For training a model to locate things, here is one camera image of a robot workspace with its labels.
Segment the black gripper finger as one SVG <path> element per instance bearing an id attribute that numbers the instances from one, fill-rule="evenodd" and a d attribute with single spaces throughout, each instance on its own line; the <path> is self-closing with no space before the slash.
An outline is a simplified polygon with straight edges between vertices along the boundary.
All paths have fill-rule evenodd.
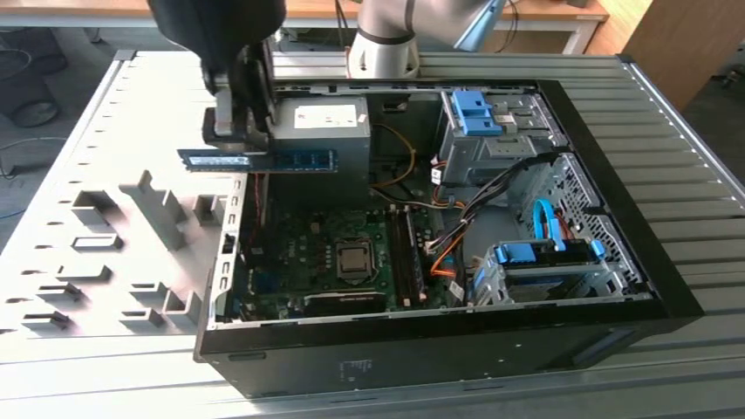
<path id="1" fill-rule="evenodd" d="M 238 52 L 232 68 L 232 94 L 234 94 L 234 131 L 240 138 L 244 151 L 259 151 L 254 135 L 252 88 L 250 87 L 251 75 L 251 48 L 244 46 Z"/>
<path id="2" fill-rule="evenodd" d="M 262 42 L 262 69 L 263 69 L 263 97 L 266 101 L 266 116 L 263 117 L 264 129 L 267 133 L 267 143 L 268 149 L 272 149 L 274 143 L 274 128 L 275 128 L 275 108 L 276 108 L 276 96 L 274 90 L 274 56 L 272 56 L 272 41 Z"/>

